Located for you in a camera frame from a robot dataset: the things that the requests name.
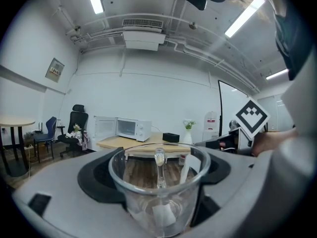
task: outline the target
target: air conditioner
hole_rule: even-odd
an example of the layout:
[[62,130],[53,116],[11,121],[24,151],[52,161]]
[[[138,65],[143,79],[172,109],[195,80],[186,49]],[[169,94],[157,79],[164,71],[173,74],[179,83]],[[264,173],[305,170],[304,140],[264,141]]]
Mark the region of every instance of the air conditioner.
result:
[[123,38],[128,49],[157,51],[166,35],[162,34],[163,21],[129,18],[122,22]]

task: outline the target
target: wooden table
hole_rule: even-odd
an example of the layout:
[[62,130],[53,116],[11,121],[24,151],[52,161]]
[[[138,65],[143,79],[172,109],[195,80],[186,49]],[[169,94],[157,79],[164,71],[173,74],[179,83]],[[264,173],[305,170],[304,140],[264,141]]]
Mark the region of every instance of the wooden table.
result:
[[[145,145],[145,144],[153,144],[153,143],[169,143],[164,141],[163,134],[159,132],[152,132],[152,135],[149,139],[144,142],[136,141],[135,139],[114,136],[106,138],[102,141],[99,141],[97,145],[104,148],[118,148],[123,147],[123,149],[127,149],[134,146]],[[168,158],[177,158],[179,155],[187,155],[190,154],[189,147],[183,147],[178,145],[162,145],[161,146],[165,150],[165,163]],[[128,156],[138,156],[138,157],[149,157],[153,156],[155,153],[155,149],[157,146],[147,146],[145,148],[139,148],[138,151],[126,151],[125,159],[128,159]]]
[[[28,119],[28,118],[0,115],[0,152],[1,152],[1,157],[3,159],[5,170],[7,174],[12,177],[22,176],[29,170],[29,164],[26,159],[25,151],[24,151],[22,127],[32,125],[34,123],[35,123],[34,120]],[[4,150],[3,150],[2,138],[1,138],[1,126],[10,127],[10,131],[11,131],[11,142],[12,142],[15,159],[9,162],[6,161]],[[16,151],[14,127],[18,127],[19,146],[20,146],[23,163],[20,161]]]

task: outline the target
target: table leg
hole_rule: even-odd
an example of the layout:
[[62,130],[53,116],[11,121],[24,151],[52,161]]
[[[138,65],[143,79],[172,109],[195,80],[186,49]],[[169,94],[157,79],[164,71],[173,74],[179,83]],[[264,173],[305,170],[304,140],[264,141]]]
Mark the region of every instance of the table leg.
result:
[[19,143],[20,143],[20,150],[21,150],[21,155],[23,159],[24,166],[26,170],[29,169],[29,164],[26,159],[25,151],[24,151],[24,142],[23,142],[23,134],[22,134],[22,127],[18,127],[18,132],[19,132]]
[[4,150],[3,150],[2,137],[1,137],[1,128],[0,128],[0,152],[1,152],[1,157],[2,157],[2,160],[3,160],[3,163],[4,163],[4,167],[5,167],[6,173],[8,175],[11,175],[11,171],[10,171],[8,162],[6,161]]
[[11,127],[10,130],[11,130],[11,142],[12,142],[14,157],[16,160],[18,160],[19,157],[18,157],[18,154],[16,152],[16,147],[15,147],[14,127]]

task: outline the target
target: microwave door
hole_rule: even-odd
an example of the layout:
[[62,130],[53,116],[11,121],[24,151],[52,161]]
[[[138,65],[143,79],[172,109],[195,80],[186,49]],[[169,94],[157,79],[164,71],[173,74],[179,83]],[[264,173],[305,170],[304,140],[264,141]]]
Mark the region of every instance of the microwave door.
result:
[[95,117],[95,138],[102,140],[116,135],[117,118]]

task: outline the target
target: blue chair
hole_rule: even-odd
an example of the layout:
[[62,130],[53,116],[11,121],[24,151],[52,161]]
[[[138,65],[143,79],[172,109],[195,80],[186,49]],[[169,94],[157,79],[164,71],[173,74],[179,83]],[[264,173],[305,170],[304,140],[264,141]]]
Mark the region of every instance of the blue chair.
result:
[[37,143],[38,144],[37,152],[38,152],[39,163],[40,163],[40,152],[39,152],[39,143],[40,142],[46,142],[46,149],[47,149],[48,153],[49,153],[49,145],[48,145],[48,143],[51,144],[52,158],[54,159],[53,142],[52,142],[52,140],[54,140],[56,120],[57,120],[56,117],[52,117],[46,122],[46,128],[48,129],[48,133],[47,134],[35,134],[34,135],[34,151],[35,151],[35,145]]

